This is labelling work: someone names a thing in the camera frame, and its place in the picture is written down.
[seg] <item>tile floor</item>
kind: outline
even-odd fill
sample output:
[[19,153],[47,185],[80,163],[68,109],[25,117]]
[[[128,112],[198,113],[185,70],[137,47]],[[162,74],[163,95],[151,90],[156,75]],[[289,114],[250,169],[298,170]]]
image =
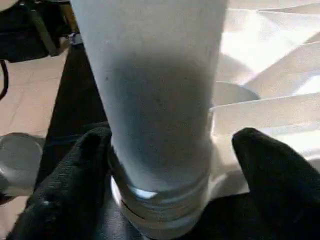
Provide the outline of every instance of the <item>tile floor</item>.
[[[0,136],[12,132],[46,136],[66,56],[67,51],[64,51],[55,57],[7,63],[9,89],[0,101]],[[0,239],[11,229],[26,199],[17,197],[0,206]]]

